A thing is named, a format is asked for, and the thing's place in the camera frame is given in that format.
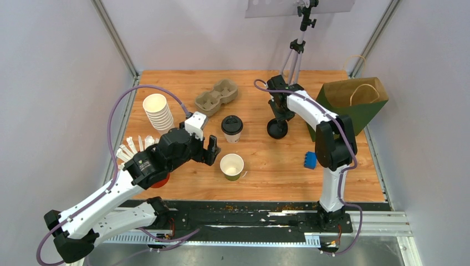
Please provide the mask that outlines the green paper coffee cup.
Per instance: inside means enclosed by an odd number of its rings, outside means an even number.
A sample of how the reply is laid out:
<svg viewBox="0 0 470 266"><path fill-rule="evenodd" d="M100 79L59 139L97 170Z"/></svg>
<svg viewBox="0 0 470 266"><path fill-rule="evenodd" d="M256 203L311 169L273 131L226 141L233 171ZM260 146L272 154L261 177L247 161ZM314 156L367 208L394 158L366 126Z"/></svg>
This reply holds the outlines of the green paper coffee cup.
<svg viewBox="0 0 470 266"><path fill-rule="evenodd" d="M222 157L219 166L227 180L236 181L244 169L244 161L238 154L227 154Z"/></svg>

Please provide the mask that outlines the white paper coffee cup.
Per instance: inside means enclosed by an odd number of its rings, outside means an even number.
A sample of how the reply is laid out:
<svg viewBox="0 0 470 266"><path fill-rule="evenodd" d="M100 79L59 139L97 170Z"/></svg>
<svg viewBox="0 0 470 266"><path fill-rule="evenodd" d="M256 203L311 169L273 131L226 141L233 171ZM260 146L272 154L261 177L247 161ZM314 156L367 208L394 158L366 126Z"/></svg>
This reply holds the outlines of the white paper coffee cup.
<svg viewBox="0 0 470 266"><path fill-rule="evenodd" d="M224 136L225 136L228 143L233 143L234 144L234 143L239 142L241 132L238 132L236 134L234 134L234 133L225 133L224 132Z"/></svg>

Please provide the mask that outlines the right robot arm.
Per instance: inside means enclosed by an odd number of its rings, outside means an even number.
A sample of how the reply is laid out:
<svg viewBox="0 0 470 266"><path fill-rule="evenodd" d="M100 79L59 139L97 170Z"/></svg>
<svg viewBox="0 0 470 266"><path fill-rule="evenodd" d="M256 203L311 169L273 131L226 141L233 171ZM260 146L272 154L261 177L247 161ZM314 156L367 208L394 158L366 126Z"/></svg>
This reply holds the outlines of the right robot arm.
<svg viewBox="0 0 470 266"><path fill-rule="evenodd" d="M310 97L303 87L287 84L281 75L270 78L266 88L274 114L267 125L270 137L285 137L288 121L295 115L314 129L316 159L324 169L316 223L321 230L331 231L345 217L344 181L350 164L356 162L357 145L352 119L329 111Z"/></svg>

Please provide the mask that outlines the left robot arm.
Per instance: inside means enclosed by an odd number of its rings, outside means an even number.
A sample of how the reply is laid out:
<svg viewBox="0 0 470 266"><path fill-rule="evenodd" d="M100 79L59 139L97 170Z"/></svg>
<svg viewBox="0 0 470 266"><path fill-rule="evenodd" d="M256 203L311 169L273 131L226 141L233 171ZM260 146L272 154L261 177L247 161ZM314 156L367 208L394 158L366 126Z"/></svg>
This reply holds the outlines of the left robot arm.
<svg viewBox="0 0 470 266"><path fill-rule="evenodd" d="M128 211L111 211L156 183L164 185L171 172L190 160L213 165L221 151L217 138L211 135L206 149L203 145L204 139L196 134L173 128L158 143L136 153L112 180L85 200L68 210L46 213L44 220L62 261L81 260L103 241L134 228L165 228L170 214L161 197L149 198Z"/></svg>

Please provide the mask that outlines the black plastic cup lid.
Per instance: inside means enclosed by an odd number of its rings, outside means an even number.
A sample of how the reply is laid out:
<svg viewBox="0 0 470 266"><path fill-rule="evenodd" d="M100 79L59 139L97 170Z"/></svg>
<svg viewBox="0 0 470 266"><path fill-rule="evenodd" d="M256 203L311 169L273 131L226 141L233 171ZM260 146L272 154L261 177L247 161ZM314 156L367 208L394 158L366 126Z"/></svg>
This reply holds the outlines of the black plastic cup lid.
<svg viewBox="0 0 470 266"><path fill-rule="evenodd" d="M228 115L221 122L224 134L236 135L243 130L243 121L236 115Z"/></svg>

